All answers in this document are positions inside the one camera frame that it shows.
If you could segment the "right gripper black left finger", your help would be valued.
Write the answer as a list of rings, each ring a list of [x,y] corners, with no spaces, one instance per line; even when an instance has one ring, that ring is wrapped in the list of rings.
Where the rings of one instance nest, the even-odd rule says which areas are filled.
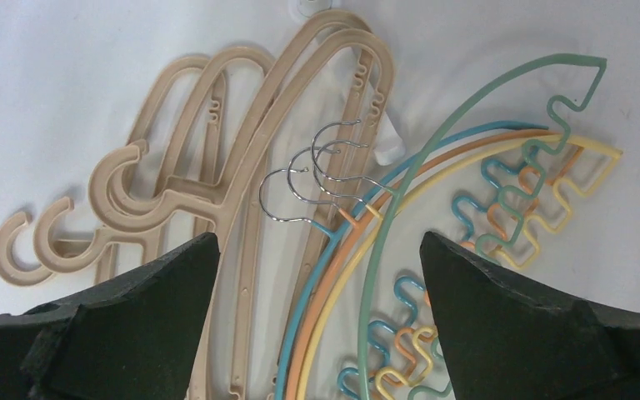
[[[182,399],[220,259],[205,232],[21,315],[0,314],[0,399]]]

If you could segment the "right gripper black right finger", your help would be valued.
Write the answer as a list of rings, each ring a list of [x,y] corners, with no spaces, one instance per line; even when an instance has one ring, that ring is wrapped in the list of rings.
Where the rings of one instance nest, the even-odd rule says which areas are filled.
[[[640,312],[562,292],[436,232],[419,256],[459,399],[640,399]]]

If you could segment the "green wire hanger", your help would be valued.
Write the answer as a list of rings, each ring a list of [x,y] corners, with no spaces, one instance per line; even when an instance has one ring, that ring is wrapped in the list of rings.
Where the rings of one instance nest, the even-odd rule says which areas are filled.
[[[553,106],[555,103],[561,103],[564,107],[569,108],[574,112],[581,112],[584,108],[586,108],[593,94],[597,90],[597,87],[607,69],[608,60],[605,57],[589,56],[576,53],[555,53],[526,62],[494,78],[485,86],[478,89],[445,119],[445,121],[438,127],[437,131],[429,138],[423,148],[416,153],[415,160],[409,165],[409,168],[404,174],[404,177],[400,182],[398,188],[391,191],[391,202],[387,207],[387,211],[384,214],[384,218],[381,224],[378,226],[377,236],[372,247],[372,252],[368,259],[367,271],[362,286],[357,333],[357,368],[359,379],[358,394],[361,399],[370,398],[367,365],[368,323],[371,308],[373,305],[374,285],[378,276],[378,269],[383,254],[383,248],[387,241],[387,237],[393,224],[393,220],[398,213],[399,206],[404,202],[406,192],[409,189],[412,180],[417,176],[418,169],[423,165],[428,155],[435,150],[435,147],[451,130],[451,128],[453,128],[453,126],[468,111],[470,111],[470,109],[475,107],[491,92],[495,91],[502,85],[512,81],[513,79],[519,78],[524,74],[530,73],[539,68],[545,68],[552,65],[568,65],[597,69],[595,78],[592,80],[589,89],[579,103],[575,103],[571,99],[559,94],[552,96],[547,102],[546,109],[548,116],[561,128],[563,128],[563,131],[566,134],[569,134],[571,132],[570,126],[562,117],[557,115],[557,113],[553,109]]]

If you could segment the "yellow wire hanger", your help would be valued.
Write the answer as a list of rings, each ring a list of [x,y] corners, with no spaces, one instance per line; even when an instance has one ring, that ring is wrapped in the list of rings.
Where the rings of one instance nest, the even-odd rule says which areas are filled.
[[[423,195],[431,186],[439,183],[449,175],[456,173],[473,163],[483,160],[488,156],[495,155],[497,153],[506,152],[512,150],[518,145],[524,143],[523,138],[514,138],[506,141],[504,144],[499,144],[495,147],[490,147],[481,152],[477,152],[473,155],[465,157],[444,169],[435,172],[431,177],[418,184],[408,195],[403,199],[398,211],[402,212],[410,203]],[[568,224],[573,215],[573,210],[570,203],[560,192],[560,186],[565,183],[570,186],[576,194],[582,198],[590,196],[612,169],[617,165],[620,158],[623,155],[623,150],[606,145],[602,142],[588,139],[586,137],[575,136],[570,138],[568,142],[572,145],[577,145],[580,148],[587,150],[593,150],[596,153],[601,153],[612,159],[612,161],[605,167],[602,173],[593,181],[591,186],[582,190],[575,184],[569,177],[561,176],[556,178],[552,184],[552,193],[557,199],[558,203],[565,210],[564,219],[555,227],[548,225],[545,219],[538,215],[530,214],[526,216],[526,220],[531,222],[532,220],[538,221],[542,227],[550,233],[559,233]],[[378,235],[378,229],[374,228],[364,242],[359,246],[352,257],[343,264],[340,272],[337,272],[334,277],[330,279],[331,287],[327,290],[327,300],[322,306],[312,306],[311,309],[317,314],[317,322],[313,330],[307,335],[307,348],[302,357],[302,361],[299,361],[297,357],[292,361],[291,373],[289,374],[287,385],[287,398],[288,399],[301,399],[307,391],[308,379],[310,371],[312,370],[313,361],[317,352],[320,338],[322,337],[323,330],[327,324],[329,315],[334,308],[339,295],[342,293],[344,286],[347,284],[348,279],[352,276],[353,271],[357,267],[360,261],[362,261],[365,253],[372,247],[376,236]]]

